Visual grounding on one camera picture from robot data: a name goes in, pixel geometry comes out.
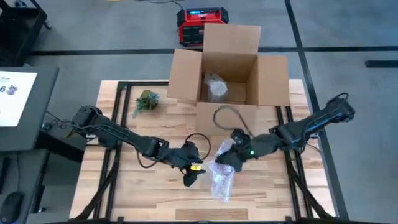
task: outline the cardboard box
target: cardboard box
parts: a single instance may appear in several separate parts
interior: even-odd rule
[[[207,23],[203,53],[175,49],[167,96],[197,103],[198,132],[230,134],[213,124],[213,113],[221,105],[238,109],[254,130],[257,106],[290,104],[287,59],[257,54],[260,31],[259,26]],[[207,101],[205,72],[216,73],[227,82],[228,95],[222,103]],[[221,110],[217,121],[223,126],[243,128],[230,110]]]

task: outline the wooden table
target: wooden table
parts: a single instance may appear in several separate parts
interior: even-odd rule
[[[111,117],[117,84],[118,81],[115,80],[101,83],[96,106],[101,108],[105,116]],[[302,81],[289,80],[289,86],[294,119],[308,116],[310,111]],[[160,104],[155,111],[139,114],[136,119],[132,119],[134,101],[145,89],[158,93]],[[185,137],[195,132],[195,105],[167,98],[166,86],[133,86],[131,91],[127,126],[132,131],[140,135],[164,138],[170,141],[171,147],[180,147]],[[259,107],[256,121],[254,134],[266,133],[277,124],[275,108]],[[206,161],[213,157],[224,138],[225,136],[210,138],[213,150]],[[203,156],[208,150],[207,142],[200,137],[193,138],[192,141]],[[316,141],[311,141],[310,144],[318,146]],[[84,209],[97,191],[103,158],[102,147],[86,148],[70,212],[71,218]],[[334,215],[319,152],[307,147],[302,158],[310,191],[325,210]],[[123,216],[126,221],[285,220],[285,216],[294,216],[284,155],[280,151],[245,163],[243,171],[235,174],[230,202],[213,200],[210,189],[209,172],[199,176],[197,182],[186,188],[178,169],[171,169],[163,164],[143,169],[137,162],[135,150],[123,144],[111,219]],[[301,193],[299,197],[302,214],[305,215]],[[105,194],[101,217],[107,198]]]

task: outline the succulent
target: succulent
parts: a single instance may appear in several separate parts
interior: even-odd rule
[[[132,117],[135,118],[143,110],[153,110],[159,102],[159,95],[150,90],[144,90],[141,96],[136,99],[137,108],[134,110]]]

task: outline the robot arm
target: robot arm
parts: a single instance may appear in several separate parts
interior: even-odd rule
[[[257,159],[282,150],[302,150],[310,135],[330,123],[348,122],[354,118],[355,110],[347,102],[347,93],[331,99],[326,107],[313,115],[296,122],[289,122],[269,130],[270,134],[260,134],[250,138],[241,129],[235,129],[231,138],[235,143],[231,149],[219,155],[216,162],[233,166],[236,172],[242,170],[243,162]]]
[[[82,106],[72,119],[76,133],[83,137],[94,134],[99,145],[116,148],[121,142],[135,147],[136,151],[154,162],[161,162],[185,170],[184,185],[189,187],[196,181],[197,175],[204,170],[192,169],[193,163],[203,163],[199,158],[198,148],[193,142],[187,141],[181,148],[169,148],[169,142],[152,136],[140,136],[124,128],[102,115],[100,109],[92,106]]]

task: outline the black desk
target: black desk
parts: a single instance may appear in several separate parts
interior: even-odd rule
[[[18,127],[0,127],[0,151],[26,151],[35,148],[50,101],[58,67],[0,68],[1,71],[37,73]]]
[[[17,153],[19,153],[19,191],[24,194],[24,201],[22,202],[21,214],[15,223],[21,224],[26,222],[29,213],[33,212],[35,201],[40,197],[38,188],[41,186],[43,170],[49,152],[45,149],[26,152],[0,152],[1,161],[4,157],[11,158],[3,191],[0,194],[0,204],[3,203],[9,193],[17,190]]]

